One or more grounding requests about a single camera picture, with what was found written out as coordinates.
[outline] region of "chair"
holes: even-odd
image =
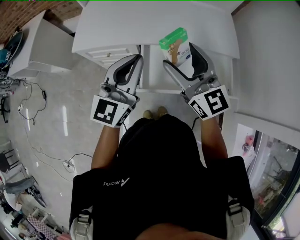
[[[6,110],[6,109],[4,108],[5,99],[6,99],[6,97],[3,97],[3,98],[1,99],[1,103],[0,103],[0,111],[1,111],[1,115],[3,116],[4,122],[5,122],[5,123],[8,123],[8,120],[5,120],[5,115],[4,115],[4,113],[10,113],[10,110]]]
[[[13,149],[8,150],[8,152],[3,151],[3,152],[0,153],[0,171],[3,172],[3,173],[6,173],[7,171],[12,170],[13,168],[17,167],[17,165],[18,165],[17,163],[19,161],[16,161],[11,165],[9,164],[8,158],[11,158],[13,155],[11,155],[9,157],[5,156],[6,154],[8,154],[12,151],[13,151]]]

